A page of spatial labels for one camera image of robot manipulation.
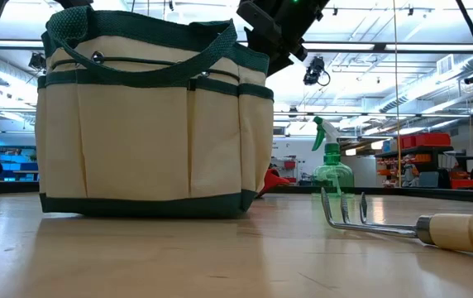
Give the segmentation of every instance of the table surface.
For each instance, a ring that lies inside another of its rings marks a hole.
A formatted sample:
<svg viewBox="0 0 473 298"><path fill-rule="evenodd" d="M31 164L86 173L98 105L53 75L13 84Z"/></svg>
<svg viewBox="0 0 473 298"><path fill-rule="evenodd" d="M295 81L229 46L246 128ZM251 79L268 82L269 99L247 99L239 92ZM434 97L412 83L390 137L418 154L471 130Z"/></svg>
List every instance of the table surface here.
<svg viewBox="0 0 473 298"><path fill-rule="evenodd" d="M379 223L473 214L468 202L367 199ZM473 297L473 254L330 228L310 195L266 195L233 220L42 214L36 194L0 195L0 297Z"/></svg>

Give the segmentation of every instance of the canvas tote bag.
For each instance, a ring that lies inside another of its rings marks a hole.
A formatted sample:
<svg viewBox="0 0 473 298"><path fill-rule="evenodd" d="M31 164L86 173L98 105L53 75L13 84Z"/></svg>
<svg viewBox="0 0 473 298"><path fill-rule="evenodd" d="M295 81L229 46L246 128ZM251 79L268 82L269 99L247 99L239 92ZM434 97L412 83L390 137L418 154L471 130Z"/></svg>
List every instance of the canvas tote bag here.
<svg viewBox="0 0 473 298"><path fill-rule="evenodd" d="M233 217L270 164L267 55L232 21L179 25L74 7L42 36L36 145L44 212Z"/></svg>

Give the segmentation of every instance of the metal grommet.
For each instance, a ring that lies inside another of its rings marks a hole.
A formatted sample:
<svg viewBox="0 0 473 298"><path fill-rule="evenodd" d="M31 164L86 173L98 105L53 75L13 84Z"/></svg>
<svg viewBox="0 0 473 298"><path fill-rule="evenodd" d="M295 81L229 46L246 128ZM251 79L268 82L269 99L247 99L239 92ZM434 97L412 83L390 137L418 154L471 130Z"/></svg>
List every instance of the metal grommet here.
<svg viewBox="0 0 473 298"><path fill-rule="evenodd" d="M103 54L102 52L98 51L98 50L96 50L96 51L91 55L91 60L93 60L93 62L99 63L99 64L104 63L103 58L104 58L104 54Z"/></svg>

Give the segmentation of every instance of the green bag handle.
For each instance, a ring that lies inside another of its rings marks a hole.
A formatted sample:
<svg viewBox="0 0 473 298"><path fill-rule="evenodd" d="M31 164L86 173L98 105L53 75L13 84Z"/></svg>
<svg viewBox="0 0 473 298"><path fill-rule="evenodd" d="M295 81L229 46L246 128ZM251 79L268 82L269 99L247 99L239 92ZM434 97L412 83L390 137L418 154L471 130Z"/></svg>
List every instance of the green bag handle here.
<svg viewBox="0 0 473 298"><path fill-rule="evenodd" d="M102 79L130 87L146 85L146 82L154 85L172 85L190 79L214 65L237 41L237 32L232 20L191 23L192 30L216 36L211 44L196 56L160 70L142 72L116 70L92 61L74 49L88 35L94 13L95 11L88 6L72 7L55 13L45 26L52 40L86 69Z"/></svg>

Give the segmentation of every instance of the green spray bottle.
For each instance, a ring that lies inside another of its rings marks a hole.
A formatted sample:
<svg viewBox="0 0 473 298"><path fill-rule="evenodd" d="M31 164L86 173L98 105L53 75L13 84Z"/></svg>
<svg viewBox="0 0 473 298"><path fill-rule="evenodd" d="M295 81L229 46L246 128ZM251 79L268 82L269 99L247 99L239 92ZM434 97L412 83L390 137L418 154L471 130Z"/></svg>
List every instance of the green spray bottle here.
<svg viewBox="0 0 473 298"><path fill-rule="evenodd" d="M342 155L337 142L339 132L323 118L315 117L313 121L318 125L318 134L312 151L319 149L323 139L326 139L324 164L313 171L313 185L324 187L330 199L339 199L342 193L347 199L353 198L354 174L350 167L342 164Z"/></svg>

